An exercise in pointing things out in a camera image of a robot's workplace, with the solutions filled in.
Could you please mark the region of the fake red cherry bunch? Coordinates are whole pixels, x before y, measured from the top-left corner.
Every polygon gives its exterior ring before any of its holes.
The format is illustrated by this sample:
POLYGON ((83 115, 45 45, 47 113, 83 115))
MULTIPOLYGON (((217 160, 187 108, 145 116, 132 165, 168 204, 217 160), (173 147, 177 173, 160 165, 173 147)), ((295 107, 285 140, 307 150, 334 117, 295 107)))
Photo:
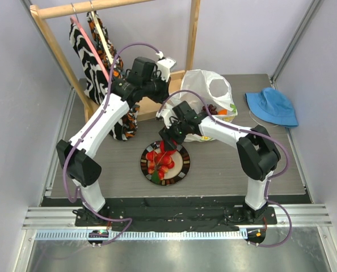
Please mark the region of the fake red cherry bunch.
POLYGON ((145 158, 148 161, 148 174, 152 176, 151 180, 154 182, 163 181, 165 174, 175 166, 172 155, 163 155, 155 150, 148 152, 145 158))

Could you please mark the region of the white plastic bag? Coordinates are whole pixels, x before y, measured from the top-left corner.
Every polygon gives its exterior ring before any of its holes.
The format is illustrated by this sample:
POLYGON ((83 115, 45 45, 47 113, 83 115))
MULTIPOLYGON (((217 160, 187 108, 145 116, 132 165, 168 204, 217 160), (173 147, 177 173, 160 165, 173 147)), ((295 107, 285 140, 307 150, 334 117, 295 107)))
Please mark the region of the white plastic bag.
POLYGON ((174 121, 184 121, 194 126, 194 132, 187 134, 184 142, 218 140, 235 147, 244 133, 231 121, 238 115, 234 104, 230 83, 219 74, 206 70, 186 72, 181 89, 172 93, 158 111, 171 109, 174 121), (217 111, 226 109, 227 116, 211 115, 202 111, 203 106, 213 104, 217 111))

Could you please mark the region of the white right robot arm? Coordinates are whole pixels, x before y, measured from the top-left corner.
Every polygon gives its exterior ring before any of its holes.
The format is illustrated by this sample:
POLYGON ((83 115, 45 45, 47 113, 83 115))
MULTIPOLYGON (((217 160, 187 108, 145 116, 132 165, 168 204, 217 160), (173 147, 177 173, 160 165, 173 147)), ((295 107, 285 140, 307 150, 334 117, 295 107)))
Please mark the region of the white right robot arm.
POLYGON ((204 110, 197 113, 186 101, 159 110, 156 118, 165 124, 159 131, 165 151, 176 149, 190 134, 209 137, 235 148, 242 170, 248 177, 242 216, 237 221, 255 224, 263 218, 268 206, 267 182, 281 158, 275 144, 266 138, 268 131, 264 127, 229 128, 204 110))

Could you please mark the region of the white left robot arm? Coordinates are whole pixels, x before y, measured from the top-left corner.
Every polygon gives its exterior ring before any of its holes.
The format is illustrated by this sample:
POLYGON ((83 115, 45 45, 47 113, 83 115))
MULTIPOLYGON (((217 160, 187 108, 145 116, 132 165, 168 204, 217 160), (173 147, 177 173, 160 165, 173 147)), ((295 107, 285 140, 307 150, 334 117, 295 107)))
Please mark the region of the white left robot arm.
POLYGON ((60 140, 57 144, 63 178, 72 179, 84 206, 90 210, 88 219, 95 226, 102 226, 108 218, 103 208, 106 200, 98 183, 102 168, 94 161, 96 152, 114 125, 137 102, 147 97, 161 104, 168 98, 170 74, 175 64, 169 57, 156 62, 137 57, 125 78, 111 83, 111 92, 84 127, 69 141, 60 140))

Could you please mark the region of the fake red apple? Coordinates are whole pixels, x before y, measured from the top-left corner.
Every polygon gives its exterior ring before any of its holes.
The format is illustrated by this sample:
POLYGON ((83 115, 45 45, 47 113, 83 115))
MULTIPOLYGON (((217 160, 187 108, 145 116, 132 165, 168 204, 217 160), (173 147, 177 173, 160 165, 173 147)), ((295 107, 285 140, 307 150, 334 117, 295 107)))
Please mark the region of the fake red apple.
POLYGON ((161 153, 162 153, 163 155, 171 156, 171 155, 173 155, 174 153, 176 153, 176 149, 174 149, 174 150, 168 150, 168 149, 165 147, 165 142, 164 142, 164 141, 161 141, 161 142, 160 142, 159 148, 160 148, 160 151, 161 151, 161 153))

